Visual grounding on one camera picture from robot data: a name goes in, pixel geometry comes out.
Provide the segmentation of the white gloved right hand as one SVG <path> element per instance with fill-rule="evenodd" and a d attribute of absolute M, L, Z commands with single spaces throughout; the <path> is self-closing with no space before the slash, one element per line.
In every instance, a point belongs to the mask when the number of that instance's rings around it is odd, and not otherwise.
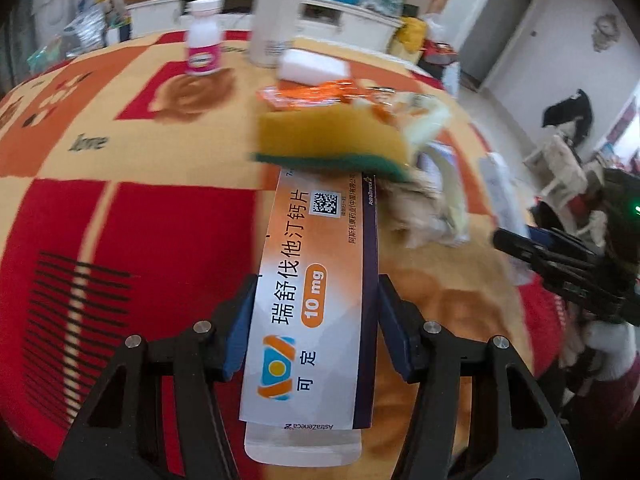
<path fill-rule="evenodd" d="M 594 357 L 586 374 L 599 382 L 612 382 L 628 373 L 638 353 L 636 328 L 627 323 L 609 323 L 582 313 L 570 304 L 560 367 L 576 370 L 578 360 L 592 350 Z"/>

